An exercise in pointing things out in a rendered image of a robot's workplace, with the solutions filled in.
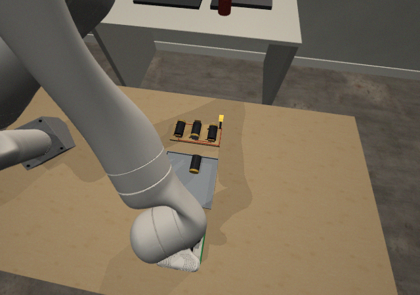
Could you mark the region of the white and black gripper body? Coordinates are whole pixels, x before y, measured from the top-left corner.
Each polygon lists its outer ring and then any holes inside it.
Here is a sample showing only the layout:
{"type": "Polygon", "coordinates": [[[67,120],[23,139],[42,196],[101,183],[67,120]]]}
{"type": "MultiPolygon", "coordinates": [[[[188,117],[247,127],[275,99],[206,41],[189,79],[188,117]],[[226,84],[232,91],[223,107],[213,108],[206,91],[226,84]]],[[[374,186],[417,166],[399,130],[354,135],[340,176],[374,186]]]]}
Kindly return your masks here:
{"type": "Polygon", "coordinates": [[[191,251],[191,249],[197,243],[189,246],[184,250],[181,250],[180,252],[177,252],[176,254],[173,254],[172,256],[169,256],[160,262],[157,262],[156,264],[160,267],[169,269],[177,269],[189,272],[198,271],[200,268],[200,259],[191,251]]]}

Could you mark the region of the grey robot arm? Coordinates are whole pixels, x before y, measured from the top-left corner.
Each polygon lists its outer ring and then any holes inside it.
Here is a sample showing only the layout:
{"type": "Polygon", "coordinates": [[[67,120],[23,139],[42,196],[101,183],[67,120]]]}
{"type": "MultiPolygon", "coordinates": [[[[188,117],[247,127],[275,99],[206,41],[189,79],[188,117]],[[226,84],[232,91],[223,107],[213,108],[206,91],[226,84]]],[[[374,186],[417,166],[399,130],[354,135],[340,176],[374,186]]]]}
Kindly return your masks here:
{"type": "MultiPolygon", "coordinates": [[[[122,201],[150,208],[134,220],[130,241],[139,259],[157,263],[200,241],[207,218],[175,174],[150,120],[83,41],[114,3],[0,0],[0,129],[17,121],[42,87],[89,144],[122,201]]],[[[38,129],[0,131],[0,171],[51,146],[38,129]]]]}

